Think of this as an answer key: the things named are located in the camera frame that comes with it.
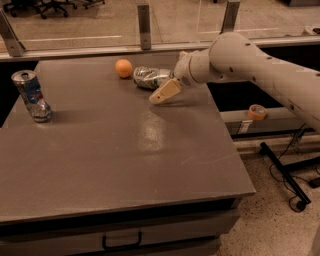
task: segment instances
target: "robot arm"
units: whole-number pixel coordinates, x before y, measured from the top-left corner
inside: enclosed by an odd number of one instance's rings
[[[240,34],[223,33],[209,49],[181,54],[174,76],[150,96],[152,103],[207,82],[250,81],[320,132],[320,72],[271,57]]]

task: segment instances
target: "table surface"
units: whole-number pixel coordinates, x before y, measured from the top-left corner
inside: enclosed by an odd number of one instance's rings
[[[125,56],[172,69],[178,53]],[[39,62],[54,115],[18,99],[0,129],[0,223],[205,202],[255,189],[206,85],[153,106],[120,57]]]

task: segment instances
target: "floor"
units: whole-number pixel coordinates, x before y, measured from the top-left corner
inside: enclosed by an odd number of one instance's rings
[[[288,201],[294,194],[271,176],[271,161],[259,154],[261,142],[265,141],[280,155],[290,140],[291,136],[235,141],[257,193],[240,204],[240,220],[229,234],[222,236],[221,256],[308,255],[320,224],[320,188],[312,189],[305,181],[295,178],[312,203],[303,212],[291,210]],[[293,163],[317,156],[319,142],[319,135],[303,137],[298,147],[290,148],[281,162]],[[275,167],[271,171],[275,178],[282,180]],[[315,168],[294,174],[306,180],[320,176]]]
[[[48,13],[43,20],[33,10],[19,11],[18,17],[7,16],[20,41],[29,50],[98,47],[139,44],[136,4],[150,4],[153,43],[210,41],[218,36],[226,0],[107,0],[85,10],[68,8],[70,17]],[[236,31],[249,38],[298,36],[305,26],[320,26],[320,6],[289,7],[281,0],[242,0]],[[260,142],[266,141],[280,154],[290,142],[289,136],[235,140],[257,190],[256,195],[240,204],[241,218],[229,234],[221,237],[220,256],[304,256],[308,255],[320,223],[320,188],[311,189],[297,182],[312,203],[305,211],[293,211],[288,201],[293,197],[283,182],[270,174],[271,161],[259,154]],[[281,158],[284,163],[301,160],[320,150],[320,137],[308,134],[299,147],[290,148]],[[272,173],[281,180],[273,167]],[[315,169],[298,172],[312,179],[320,176]]]

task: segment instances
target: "office chair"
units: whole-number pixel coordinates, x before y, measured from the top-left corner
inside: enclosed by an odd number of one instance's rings
[[[105,4],[104,0],[87,0],[88,3],[83,4],[84,8],[88,9],[88,6],[102,2],[102,4]]]
[[[3,5],[4,12],[10,12],[12,17],[17,17],[17,13],[15,12],[18,9],[27,10],[28,7],[32,7],[36,10],[37,13],[40,13],[40,9],[37,6],[39,1],[35,0],[11,0],[10,3]]]
[[[77,9],[77,6],[74,3],[70,3],[69,0],[66,0],[65,2],[60,2],[56,0],[50,0],[50,2],[43,3],[40,7],[44,7],[43,10],[40,11],[40,16],[42,19],[46,19],[47,16],[44,14],[49,9],[53,8],[55,12],[58,12],[58,10],[63,11],[63,16],[68,17],[69,14],[66,9],[62,7],[62,5],[72,5],[73,9]]]

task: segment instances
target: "soda can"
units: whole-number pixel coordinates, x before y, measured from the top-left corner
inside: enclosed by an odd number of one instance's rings
[[[36,73],[31,70],[21,70],[14,73],[11,79],[32,119],[37,123],[50,120],[52,116],[51,107],[43,97]]]
[[[168,69],[137,67],[133,72],[134,82],[138,87],[156,90],[159,86],[173,78],[173,72]]]

